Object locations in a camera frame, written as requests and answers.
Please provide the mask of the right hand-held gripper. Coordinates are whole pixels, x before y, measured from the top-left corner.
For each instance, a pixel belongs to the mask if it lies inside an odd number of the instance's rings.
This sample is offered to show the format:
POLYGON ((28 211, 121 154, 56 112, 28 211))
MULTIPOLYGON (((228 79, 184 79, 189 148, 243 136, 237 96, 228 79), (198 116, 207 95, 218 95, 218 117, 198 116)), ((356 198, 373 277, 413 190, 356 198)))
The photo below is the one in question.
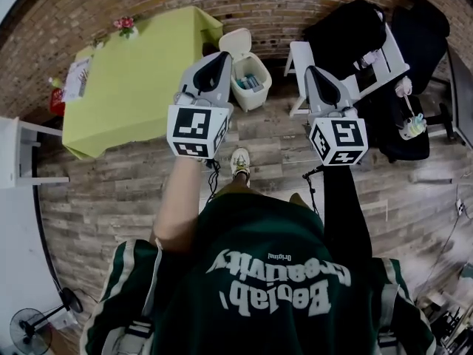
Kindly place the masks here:
POLYGON ((352 166, 368 150, 364 119, 352 106, 348 88, 329 72, 310 65, 304 73, 305 94, 312 113, 331 112, 327 117, 310 114, 308 139, 324 166, 352 166))

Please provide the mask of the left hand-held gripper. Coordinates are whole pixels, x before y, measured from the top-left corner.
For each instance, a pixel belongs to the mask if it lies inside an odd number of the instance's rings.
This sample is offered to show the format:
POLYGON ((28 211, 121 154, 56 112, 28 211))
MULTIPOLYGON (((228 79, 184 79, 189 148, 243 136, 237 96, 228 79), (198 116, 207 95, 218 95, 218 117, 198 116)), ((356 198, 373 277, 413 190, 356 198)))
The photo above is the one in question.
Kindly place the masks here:
POLYGON ((166 133, 177 157, 204 160, 215 157, 234 111, 234 105, 227 102, 231 69, 232 57, 222 51, 201 58, 183 73, 180 92, 169 106, 166 133))

